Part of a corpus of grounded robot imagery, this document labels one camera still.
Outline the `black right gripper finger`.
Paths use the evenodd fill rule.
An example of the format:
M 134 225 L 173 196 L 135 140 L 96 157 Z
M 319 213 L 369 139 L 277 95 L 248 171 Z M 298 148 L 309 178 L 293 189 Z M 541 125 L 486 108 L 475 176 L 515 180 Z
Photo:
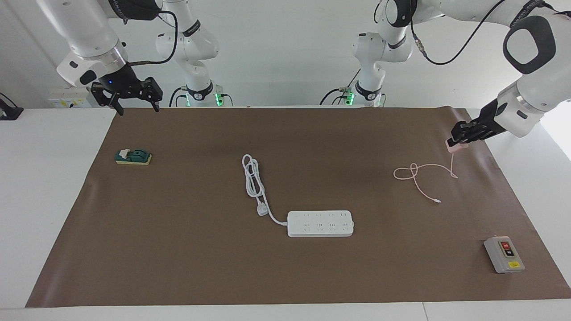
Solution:
M 163 91 L 154 78 L 146 78 L 143 81 L 143 100 L 149 102 L 155 112 L 159 112 Z
M 112 108 L 119 116 L 124 115 L 124 109 L 120 105 L 120 94 L 108 91 L 104 86 L 91 86 L 91 94 L 100 107 Z

